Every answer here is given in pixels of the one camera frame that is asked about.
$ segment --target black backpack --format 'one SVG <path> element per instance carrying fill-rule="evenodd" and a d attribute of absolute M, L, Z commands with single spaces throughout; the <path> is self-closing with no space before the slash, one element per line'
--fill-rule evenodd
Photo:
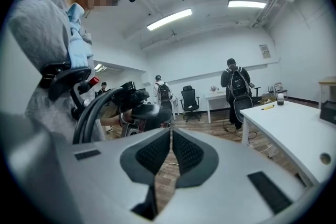
<path fill-rule="evenodd" d="M 238 67 L 238 70 L 235 70 L 232 73 L 227 69 L 230 74 L 229 83 L 227 86 L 230 90 L 230 94 L 234 98 L 250 95 L 250 88 L 244 76 L 239 72 L 239 69 L 241 70 L 241 67 Z"/>
<path fill-rule="evenodd" d="M 156 83 L 156 85 L 159 86 L 159 88 L 157 89 L 158 91 L 158 96 L 159 96 L 159 100 L 161 102 L 165 102 L 165 101 L 169 101 L 170 100 L 170 96 L 169 96 L 169 88 L 168 86 L 166 85 L 166 83 L 164 82 L 162 85 Z"/>

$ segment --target wooden floor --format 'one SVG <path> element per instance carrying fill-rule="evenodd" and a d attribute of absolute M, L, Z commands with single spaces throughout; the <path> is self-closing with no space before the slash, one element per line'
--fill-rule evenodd
<path fill-rule="evenodd" d="M 314 104 L 293 100 L 289 101 L 317 108 L 317 105 Z M 229 124 L 228 118 L 229 118 L 228 110 L 220 112 L 211 112 L 211 124 L 208 124 L 207 122 L 207 113 L 202 113 L 202 118 L 200 121 L 192 119 L 189 120 L 187 123 L 183 120 L 183 117 L 179 115 L 176 116 L 175 121 L 174 120 L 172 121 L 171 128 L 174 127 L 185 128 L 240 143 L 242 136 L 241 132 L 237 134 L 238 136 L 240 136 L 238 137 L 237 135 L 226 132 L 223 128 L 224 126 L 228 129 L 228 131 L 234 132 L 235 127 Z M 267 149 L 268 146 L 271 145 L 270 141 L 267 140 L 267 138 L 263 136 L 258 129 L 251 129 L 250 132 L 252 131 L 256 132 L 256 134 L 250 133 L 250 145 L 254 150 L 260 152 Z M 108 133 L 108 138 L 109 139 L 118 138 L 120 137 L 120 133 L 121 128 L 115 126 L 113 128 L 113 132 Z M 263 152 L 261 154 L 263 154 L 265 158 L 268 158 L 267 152 Z M 286 159 L 285 156 L 283 156 L 280 152 L 278 152 L 278 150 L 276 150 L 272 160 L 276 164 L 280 165 L 281 167 L 289 171 L 291 174 L 294 175 L 297 173 L 294 166 L 291 164 L 290 160 Z M 165 207 L 165 205 L 168 203 L 168 201 L 174 194 L 175 183 L 177 178 L 180 176 L 179 166 L 176 164 L 177 160 L 172 151 L 172 145 L 171 145 L 171 150 L 155 178 L 156 200 L 159 211 L 161 211 Z"/>

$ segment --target desk leg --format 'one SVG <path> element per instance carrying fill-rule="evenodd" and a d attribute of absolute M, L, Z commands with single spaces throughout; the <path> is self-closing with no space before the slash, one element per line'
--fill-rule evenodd
<path fill-rule="evenodd" d="M 172 104 L 172 110 L 173 110 L 173 118 L 174 120 L 176 120 L 174 103 L 171 102 L 171 104 Z"/>
<path fill-rule="evenodd" d="M 267 154 L 268 154 L 268 157 L 269 158 L 272 158 L 273 156 L 274 156 L 274 153 L 275 153 L 275 150 L 276 150 L 277 148 L 274 146 L 274 145 L 272 145 L 272 147 L 270 147 L 268 150 L 267 150 Z"/>
<path fill-rule="evenodd" d="M 243 138 L 242 138 L 242 144 L 247 146 L 248 145 L 248 134 L 250 131 L 250 124 L 246 117 L 244 117 L 244 122 L 243 122 Z"/>
<path fill-rule="evenodd" d="M 211 123 L 209 100 L 206 100 L 206 109 L 207 109 L 207 111 L 208 111 L 208 123 Z"/>
<path fill-rule="evenodd" d="M 320 102 L 319 102 L 319 109 L 321 109 L 322 106 L 322 85 L 320 85 Z"/>

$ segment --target white desk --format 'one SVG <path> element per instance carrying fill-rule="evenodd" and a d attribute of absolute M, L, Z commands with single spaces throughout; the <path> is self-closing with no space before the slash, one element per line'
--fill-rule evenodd
<path fill-rule="evenodd" d="M 323 87 L 324 86 L 329 86 L 329 98 L 328 100 L 330 101 L 333 101 L 333 102 L 336 102 L 336 100 L 334 97 L 336 94 L 336 76 L 334 77 L 327 77 L 327 78 L 324 78 L 323 80 L 319 81 L 319 85 L 320 85 L 320 102 L 319 102 L 319 109 L 321 109 L 321 105 L 322 105 L 322 92 L 323 92 Z"/>
<path fill-rule="evenodd" d="M 226 94 L 225 92 L 223 93 L 208 93 L 205 96 L 205 100 L 206 100 L 206 108 L 208 111 L 208 122 L 211 123 L 211 118 L 210 118 L 210 107 L 209 107 L 209 101 L 210 100 L 215 100 L 215 99 L 221 99 L 221 98 L 226 98 Z"/>
<path fill-rule="evenodd" d="M 274 108 L 261 110 L 274 104 Z M 296 164 L 298 171 L 306 175 L 313 185 L 326 181 L 336 163 L 336 125 L 321 120 L 320 110 L 285 101 L 242 110 L 244 130 L 242 144 L 248 144 L 249 127 L 257 126 Z M 320 154 L 331 156 L 331 163 L 320 161 Z"/>

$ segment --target office chair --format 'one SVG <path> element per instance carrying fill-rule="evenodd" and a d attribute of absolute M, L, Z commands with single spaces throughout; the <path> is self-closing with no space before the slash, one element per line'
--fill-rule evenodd
<path fill-rule="evenodd" d="M 253 106 L 260 104 L 260 101 L 261 101 L 261 99 L 262 99 L 261 96 L 260 96 L 260 97 L 258 96 L 258 90 L 259 90 L 260 88 L 261 88 L 261 87 L 256 87 L 256 88 L 254 88 L 254 89 L 256 89 L 257 92 L 256 92 L 256 96 L 251 97 Z"/>
<path fill-rule="evenodd" d="M 281 82 L 275 83 L 274 89 L 276 97 L 278 96 L 278 93 L 286 93 L 286 98 L 288 99 L 288 90 L 283 89 Z"/>
<path fill-rule="evenodd" d="M 200 107 L 200 98 L 196 97 L 197 98 L 197 103 L 196 103 L 195 90 L 193 89 L 193 87 L 184 86 L 181 94 L 182 94 L 183 99 L 180 99 L 180 102 L 181 102 L 183 110 L 190 111 L 190 113 L 183 115 L 183 119 L 186 118 L 185 122 L 188 122 L 188 120 L 191 117 L 194 117 L 200 120 L 201 114 L 199 112 L 194 112 L 194 110 Z"/>

